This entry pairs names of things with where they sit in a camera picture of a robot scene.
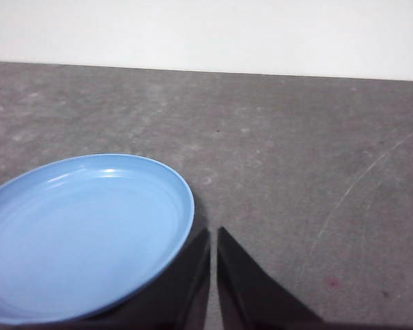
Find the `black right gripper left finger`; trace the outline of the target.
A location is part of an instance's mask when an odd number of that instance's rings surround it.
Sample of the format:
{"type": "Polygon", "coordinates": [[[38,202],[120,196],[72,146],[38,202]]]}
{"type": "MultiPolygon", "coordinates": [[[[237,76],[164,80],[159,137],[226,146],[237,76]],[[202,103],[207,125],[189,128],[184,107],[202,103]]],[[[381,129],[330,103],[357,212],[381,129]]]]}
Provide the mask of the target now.
{"type": "Polygon", "coordinates": [[[205,228],[153,283],[119,306],[79,322],[80,329],[183,329],[209,286],[211,235],[205,228]]]}

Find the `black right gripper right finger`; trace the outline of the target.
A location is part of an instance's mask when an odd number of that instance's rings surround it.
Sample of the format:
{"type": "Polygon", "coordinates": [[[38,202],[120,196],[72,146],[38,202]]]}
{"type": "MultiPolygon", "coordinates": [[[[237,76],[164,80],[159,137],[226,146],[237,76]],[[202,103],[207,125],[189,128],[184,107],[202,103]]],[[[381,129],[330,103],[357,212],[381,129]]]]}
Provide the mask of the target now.
{"type": "Polygon", "coordinates": [[[221,227],[217,282],[225,329],[328,329],[299,299],[273,280],[221,227]]]}

